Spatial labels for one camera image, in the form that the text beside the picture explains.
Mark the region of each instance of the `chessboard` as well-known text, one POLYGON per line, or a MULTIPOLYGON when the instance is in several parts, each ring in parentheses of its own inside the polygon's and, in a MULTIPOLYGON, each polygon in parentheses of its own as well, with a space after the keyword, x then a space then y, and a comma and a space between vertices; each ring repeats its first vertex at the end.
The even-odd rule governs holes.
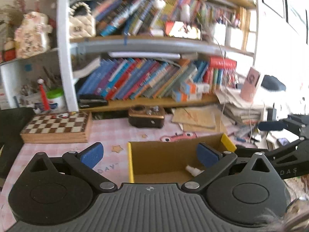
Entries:
POLYGON ((35 115, 20 135, 25 143, 88 142, 91 113, 52 113, 35 115))

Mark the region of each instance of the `yellow box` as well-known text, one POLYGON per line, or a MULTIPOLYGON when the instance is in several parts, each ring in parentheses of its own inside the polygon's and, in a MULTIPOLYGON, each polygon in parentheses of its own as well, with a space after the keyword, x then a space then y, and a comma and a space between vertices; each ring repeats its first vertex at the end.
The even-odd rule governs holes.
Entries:
POLYGON ((196 156, 199 142, 205 142, 219 152, 236 150, 226 134, 211 135, 175 142, 129 142, 129 182, 179 183, 192 179, 187 165, 204 169, 196 156))

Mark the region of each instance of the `desk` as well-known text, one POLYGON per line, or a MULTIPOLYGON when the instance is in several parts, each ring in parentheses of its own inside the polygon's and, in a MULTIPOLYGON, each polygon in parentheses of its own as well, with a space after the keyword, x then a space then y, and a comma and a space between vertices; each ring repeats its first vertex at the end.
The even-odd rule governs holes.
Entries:
MULTIPOLYGON (((60 157, 69 150, 82 151, 95 142, 101 142, 104 146, 103 159, 93 168, 96 172, 118 186, 122 182, 128 182, 128 141, 154 141, 162 136, 173 136, 175 132, 182 133, 178 124, 171 123, 172 115, 166 115, 162 129, 138 129, 128 123, 127 118, 95 120, 89 143, 74 144, 24 144, 18 154, 0 195, 0 232, 7 230, 15 219, 7 202, 8 195, 17 178, 37 152, 45 152, 49 157, 60 157), (112 152, 113 146, 121 146, 120 153, 112 152)), ((196 133, 197 136, 206 136, 213 133, 196 133)))

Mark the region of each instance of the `purple book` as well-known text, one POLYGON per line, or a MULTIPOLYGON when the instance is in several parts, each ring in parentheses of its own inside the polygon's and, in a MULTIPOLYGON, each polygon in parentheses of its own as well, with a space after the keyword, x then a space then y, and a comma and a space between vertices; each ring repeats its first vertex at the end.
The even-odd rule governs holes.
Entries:
POLYGON ((123 62, 123 58, 115 60, 114 66, 110 69, 110 71, 106 74, 106 76, 104 76, 101 79, 100 83, 98 84, 97 88, 94 90, 93 94, 101 95, 102 91, 105 90, 105 88, 107 87, 107 84, 109 83, 109 78, 116 71, 116 69, 122 62, 123 62))

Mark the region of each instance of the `green lid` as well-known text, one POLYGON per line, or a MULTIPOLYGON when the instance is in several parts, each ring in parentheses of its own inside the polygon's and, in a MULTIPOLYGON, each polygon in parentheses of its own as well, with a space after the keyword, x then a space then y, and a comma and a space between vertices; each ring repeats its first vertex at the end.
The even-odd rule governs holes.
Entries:
POLYGON ((50 90, 46 93, 46 96, 47 96, 48 99, 55 99, 55 98, 61 97, 63 95, 64 95, 64 93, 63 93, 62 88, 50 90))

